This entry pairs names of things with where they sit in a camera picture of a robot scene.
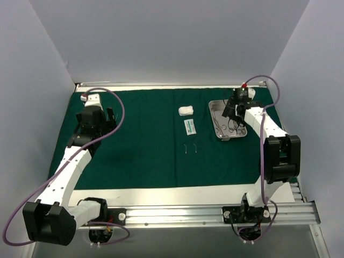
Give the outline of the stainless steel instrument tray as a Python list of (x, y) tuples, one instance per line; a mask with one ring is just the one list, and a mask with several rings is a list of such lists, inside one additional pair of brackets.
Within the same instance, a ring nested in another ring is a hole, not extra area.
[(230, 133), (228, 130), (228, 120), (229, 118), (225, 118), (222, 116), (223, 110), (225, 108), (225, 104), (223, 100), (215, 100), (215, 101), (210, 101), (209, 102), (209, 110), (210, 110), (210, 115), (211, 115), (211, 120), (213, 122), (212, 119), (212, 112), (216, 113), (216, 118), (218, 119), (219, 123), (223, 126), (224, 130), (224, 137), (220, 138), (216, 135), (216, 137), (221, 140), (221, 141), (229, 141), (231, 138), (242, 138), (245, 137), (247, 135), (247, 129), (246, 129), (246, 133), (244, 135), (238, 135), (235, 133)]

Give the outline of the white gauze pad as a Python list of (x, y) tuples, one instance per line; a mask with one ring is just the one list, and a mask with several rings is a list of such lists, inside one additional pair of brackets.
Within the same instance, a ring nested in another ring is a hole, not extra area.
[(181, 106), (178, 108), (178, 113), (180, 116), (191, 116), (194, 113), (194, 108), (192, 105)]

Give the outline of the white gauze packet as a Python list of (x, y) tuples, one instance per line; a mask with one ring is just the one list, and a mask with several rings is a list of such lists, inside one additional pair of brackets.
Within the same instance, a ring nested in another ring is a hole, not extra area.
[(187, 135), (197, 134), (193, 119), (184, 120), (184, 126)]

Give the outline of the dark green surgical cloth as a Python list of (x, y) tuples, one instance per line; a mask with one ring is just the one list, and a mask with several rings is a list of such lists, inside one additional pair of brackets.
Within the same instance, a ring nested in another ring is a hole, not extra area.
[[(101, 142), (80, 176), (77, 190), (199, 187), (251, 184), (259, 177), (259, 137), (220, 141), (209, 102), (229, 97), (226, 89), (166, 89), (100, 94), (112, 107), (120, 129)], [(193, 115), (178, 108), (193, 106)], [(197, 134), (187, 135), (193, 119)]]

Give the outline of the steel surgical scissors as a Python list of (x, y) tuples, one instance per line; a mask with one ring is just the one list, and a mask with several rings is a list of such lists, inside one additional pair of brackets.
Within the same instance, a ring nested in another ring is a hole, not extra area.
[(235, 133), (238, 135), (244, 135), (246, 133), (244, 124), (241, 124), (233, 119), (228, 120), (227, 126), (230, 133)]

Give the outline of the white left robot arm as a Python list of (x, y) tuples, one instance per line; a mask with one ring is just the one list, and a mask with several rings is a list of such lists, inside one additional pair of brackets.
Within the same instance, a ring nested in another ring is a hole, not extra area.
[(103, 225), (108, 220), (106, 200), (97, 197), (81, 199), (76, 206), (69, 201), (76, 183), (101, 145), (104, 136), (116, 127), (112, 108), (87, 106), (76, 115), (77, 126), (64, 150), (63, 158), (52, 180), (33, 202), (23, 207), (28, 238), (66, 246), (76, 230), (92, 221)]

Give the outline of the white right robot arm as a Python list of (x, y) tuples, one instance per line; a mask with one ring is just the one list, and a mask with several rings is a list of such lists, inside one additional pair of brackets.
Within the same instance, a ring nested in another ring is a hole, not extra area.
[(223, 117), (251, 127), (260, 140), (260, 176), (255, 187), (243, 196), (239, 217), (246, 222), (258, 215), (258, 209), (270, 201), (274, 193), (300, 173), (301, 140), (281, 129), (268, 115), (267, 109), (249, 96), (245, 86), (232, 90)]

